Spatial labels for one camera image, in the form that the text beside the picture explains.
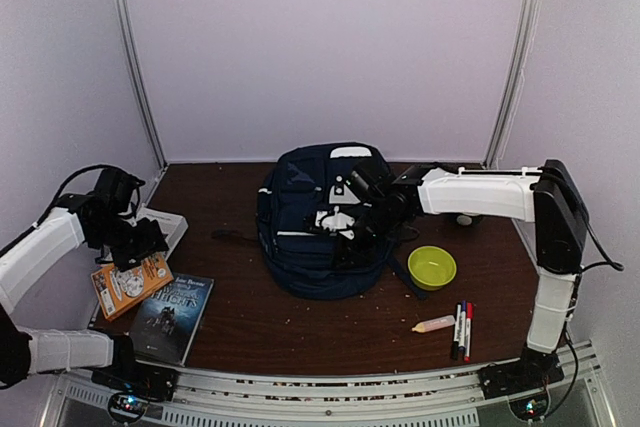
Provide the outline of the navy blue student backpack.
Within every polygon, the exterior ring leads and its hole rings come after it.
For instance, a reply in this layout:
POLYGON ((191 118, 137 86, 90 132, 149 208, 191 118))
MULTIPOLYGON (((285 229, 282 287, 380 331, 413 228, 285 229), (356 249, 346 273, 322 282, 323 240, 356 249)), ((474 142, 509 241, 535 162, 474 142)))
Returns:
POLYGON ((257 193, 256 242, 274 281, 292 295, 311 300, 358 296, 378 282, 385 268, 419 299, 426 296, 395 257, 406 219, 394 206, 393 171, 368 144, 342 142, 298 147, 283 154, 257 193), (305 219, 339 206, 346 214, 380 218, 387 227, 388 255, 372 268, 332 267, 337 234, 312 233, 305 219))

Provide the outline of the orange comic paperback book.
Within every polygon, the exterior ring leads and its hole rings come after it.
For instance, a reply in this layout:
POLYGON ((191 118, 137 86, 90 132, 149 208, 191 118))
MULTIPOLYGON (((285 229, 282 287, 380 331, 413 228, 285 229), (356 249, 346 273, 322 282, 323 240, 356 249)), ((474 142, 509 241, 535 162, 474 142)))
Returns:
POLYGON ((127 271, 120 271, 113 263, 104 264, 91 274, 91 280, 103 317, 112 321, 174 278, 164 254, 156 253, 127 271))

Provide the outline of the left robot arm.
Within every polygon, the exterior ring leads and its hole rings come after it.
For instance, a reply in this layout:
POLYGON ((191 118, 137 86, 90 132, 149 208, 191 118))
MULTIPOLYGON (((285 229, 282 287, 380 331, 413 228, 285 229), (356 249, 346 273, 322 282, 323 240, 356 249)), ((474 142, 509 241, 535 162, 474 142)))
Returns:
POLYGON ((159 223, 138 219, 144 180, 109 164, 83 167, 74 180, 96 171, 86 194, 58 188, 41 216, 1 250, 1 387, 31 375, 74 369, 101 371, 123 391, 144 380, 132 340, 95 330, 28 329, 11 315, 27 291, 69 252, 85 245, 106 250, 115 267, 128 271, 169 247, 159 223))

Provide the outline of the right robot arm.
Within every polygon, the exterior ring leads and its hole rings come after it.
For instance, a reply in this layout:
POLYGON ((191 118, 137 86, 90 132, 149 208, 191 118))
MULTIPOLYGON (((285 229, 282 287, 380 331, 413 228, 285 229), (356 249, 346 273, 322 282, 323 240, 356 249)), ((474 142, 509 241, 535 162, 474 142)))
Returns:
POLYGON ((414 164, 395 176, 363 160, 340 185, 353 202, 331 208, 317 224, 344 236, 357 252, 422 215, 494 216, 534 225, 541 272, 532 321, 520 358, 504 372, 526 389, 550 373, 576 303, 590 231, 588 210, 561 161, 503 171, 414 164))

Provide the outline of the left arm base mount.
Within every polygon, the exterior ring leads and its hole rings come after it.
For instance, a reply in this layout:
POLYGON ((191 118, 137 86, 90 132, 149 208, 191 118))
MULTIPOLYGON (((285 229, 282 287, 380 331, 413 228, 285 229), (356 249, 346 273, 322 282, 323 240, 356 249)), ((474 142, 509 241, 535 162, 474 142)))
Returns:
POLYGON ((139 362, 128 335, 105 335, 113 342, 112 362, 106 367, 91 368, 91 381, 113 391, 106 408, 111 419, 131 426, 142 419, 152 403, 173 399, 179 372, 139 362))

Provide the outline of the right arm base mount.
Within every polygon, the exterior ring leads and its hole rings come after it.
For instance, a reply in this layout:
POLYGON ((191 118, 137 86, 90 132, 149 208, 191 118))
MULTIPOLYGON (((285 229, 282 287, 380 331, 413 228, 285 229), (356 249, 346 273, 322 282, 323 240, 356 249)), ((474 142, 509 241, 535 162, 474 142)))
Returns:
POLYGON ((486 400, 506 397, 518 420, 543 421, 552 411, 551 384, 565 378, 558 355, 524 347, 517 360, 489 364, 478 371, 486 400))

